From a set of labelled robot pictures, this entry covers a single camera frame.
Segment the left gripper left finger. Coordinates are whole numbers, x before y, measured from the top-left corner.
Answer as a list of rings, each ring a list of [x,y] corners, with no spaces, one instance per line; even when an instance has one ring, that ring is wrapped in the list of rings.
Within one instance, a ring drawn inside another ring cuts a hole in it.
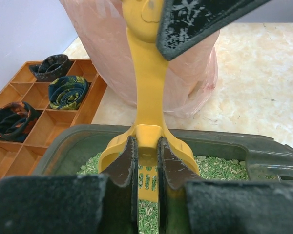
[[[0,234],[138,231],[138,150],[132,136],[101,173],[0,180]]]

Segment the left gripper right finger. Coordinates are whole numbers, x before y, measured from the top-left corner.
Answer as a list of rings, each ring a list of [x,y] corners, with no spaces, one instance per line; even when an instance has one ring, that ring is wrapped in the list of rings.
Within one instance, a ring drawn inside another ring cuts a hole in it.
[[[293,186],[202,179],[159,139],[161,234],[293,234]]]

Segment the dark grey litter box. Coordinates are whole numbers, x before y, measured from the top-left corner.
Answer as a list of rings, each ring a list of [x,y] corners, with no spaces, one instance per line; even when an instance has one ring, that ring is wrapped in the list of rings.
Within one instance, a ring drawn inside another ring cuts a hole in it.
[[[32,175],[71,175],[91,157],[102,152],[122,125],[79,124],[61,132],[48,147]],[[293,148],[267,136],[199,130],[171,132],[184,141],[195,156],[213,156],[246,162],[250,180],[264,181],[275,176],[293,185]]]

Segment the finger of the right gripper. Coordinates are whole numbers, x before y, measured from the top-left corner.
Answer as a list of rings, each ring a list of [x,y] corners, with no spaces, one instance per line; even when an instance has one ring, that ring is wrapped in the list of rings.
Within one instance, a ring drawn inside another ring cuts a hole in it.
[[[269,0],[166,0],[156,46],[171,61]]]

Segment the yellow litter scoop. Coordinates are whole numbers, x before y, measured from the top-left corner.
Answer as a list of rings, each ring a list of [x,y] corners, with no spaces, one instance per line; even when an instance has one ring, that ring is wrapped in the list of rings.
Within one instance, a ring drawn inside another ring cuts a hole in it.
[[[164,119],[163,93],[168,61],[156,47],[163,3],[162,0],[122,2],[126,36],[136,79],[136,118],[125,133],[109,142],[98,162],[98,172],[102,172],[123,151],[127,137],[134,136],[141,165],[138,172],[143,176],[143,183],[146,182],[147,176],[150,176],[149,182],[152,182],[155,176],[157,144],[160,137],[166,137],[172,152],[194,172],[199,172],[192,149],[169,131]]]

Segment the trash bin with pink bag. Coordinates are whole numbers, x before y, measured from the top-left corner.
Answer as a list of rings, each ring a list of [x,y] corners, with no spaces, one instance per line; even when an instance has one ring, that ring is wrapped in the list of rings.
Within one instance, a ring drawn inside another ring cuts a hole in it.
[[[67,12],[97,72],[118,96],[136,105],[136,81],[119,0],[63,0]],[[218,78],[215,32],[170,61],[163,110],[189,117],[207,102]]]

